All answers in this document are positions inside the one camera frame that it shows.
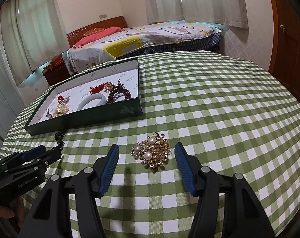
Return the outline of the left hand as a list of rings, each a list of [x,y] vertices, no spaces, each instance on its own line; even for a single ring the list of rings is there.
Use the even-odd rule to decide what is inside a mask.
[[[0,237],[18,237],[26,218],[23,197],[19,196],[9,206],[0,206]]]

